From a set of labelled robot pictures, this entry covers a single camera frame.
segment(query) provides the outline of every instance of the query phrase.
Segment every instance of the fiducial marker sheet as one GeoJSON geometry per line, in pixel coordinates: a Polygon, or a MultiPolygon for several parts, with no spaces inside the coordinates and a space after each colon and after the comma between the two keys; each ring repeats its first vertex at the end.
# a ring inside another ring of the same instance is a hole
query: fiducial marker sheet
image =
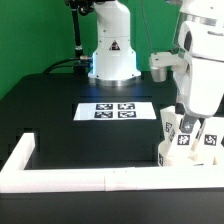
{"type": "Polygon", "coordinates": [[[152,103],[79,103],[73,120],[128,119],[156,119],[152,103]]]}

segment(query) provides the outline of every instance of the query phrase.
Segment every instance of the wall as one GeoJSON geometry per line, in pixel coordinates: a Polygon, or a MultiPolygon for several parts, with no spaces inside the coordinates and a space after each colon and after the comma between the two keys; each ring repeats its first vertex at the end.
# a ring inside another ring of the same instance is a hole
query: wall
{"type": "MultiPolygon", "coordinates": [[[[178,7],[164,0],[120,0],[132,19],[132,47],[138,69],[149,70],[152,51],[172,48],[178,7]],[[145,21],[152,48],[147,41],[145,21]]],[[[86,54],[97,44],[96,15],[80,17],[86,54]]],[[[48,65],[74,56],[71,13],[64,0],[11,0],[0,2],[0,99],[25,75],[40,73],[48,65]]]]}

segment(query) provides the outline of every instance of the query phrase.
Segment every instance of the table surface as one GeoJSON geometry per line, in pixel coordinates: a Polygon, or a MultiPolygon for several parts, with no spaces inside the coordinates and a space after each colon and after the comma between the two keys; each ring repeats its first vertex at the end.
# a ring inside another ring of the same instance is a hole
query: table surface
{"type": "MultiPolygon", "coordinates": [[[[170,74],[154,83],[146,72],[122,88],[90,85],[85,75],[25,76],[0,101],[0,168],[24,132],[36,141],[26,169],[155,166],[163,139],[159,110],[175,97],[170,74]],[[78,103],[101,102],[152,102],[157,119],[73,121],[78,103]]],[[[223,189],[0,195],[7,224],[221,224],[223,211],[223,189]]]]}

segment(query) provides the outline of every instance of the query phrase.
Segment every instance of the white plastic rail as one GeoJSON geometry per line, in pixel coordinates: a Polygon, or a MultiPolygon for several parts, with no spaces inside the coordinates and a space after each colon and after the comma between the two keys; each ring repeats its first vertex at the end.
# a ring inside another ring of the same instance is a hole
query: white plastic rail
{"type": "Polygon", "coordinates": [[[0,173],[0,193],[224,187],[220,166],[24,170],[34,147],[25,133],[0,173]]]}

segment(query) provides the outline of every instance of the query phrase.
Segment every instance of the cable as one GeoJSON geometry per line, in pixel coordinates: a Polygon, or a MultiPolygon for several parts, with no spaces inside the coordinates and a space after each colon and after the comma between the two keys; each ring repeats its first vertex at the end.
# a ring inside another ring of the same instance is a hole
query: cable
{"type": "Polygon", "coordinates": [[[52,70],[52,68],[56,67],[57,65],[60,65],[60,64],[64,64],[66,62],[70,62],[70,61],[79,61],[80,59],[79,58],[68,58],[68,59],[65,59],[65,60],[62,60],[62,61],[58,61],[52,65],[50,65],[48,68],[46,68],[42,74],[48,74],[49,71],[52,70]]]}
{"type": "Polygon", "coordinates": [[[51,71],[58,69],[58,68],[74,68],[74,67],[89,67],[89,64],[77,64],[77,65],[58,65],[55,67],[52,67],[50,70],[47,71],[47,73],[44,73],[45,75],[49,75],[51,71]]]}
{"type": "Polygon", "coordinates": [[[149,32],[149,28],[148,28],[148,25],[146,22],[144,2],[143,2],[143,0],[139,0],[139,1],[140,1],[140,5],[141,5],[141,10],[142,10],[142,18],[143,18],[143,22],[144,22],[144,26],[145,26],[145,30],[146,30],[146,36],[147,36],[147,40],[148,40],[148,44],[149,44],[149,50],[151,52],[153,52],[150,32],[149,32]]]}

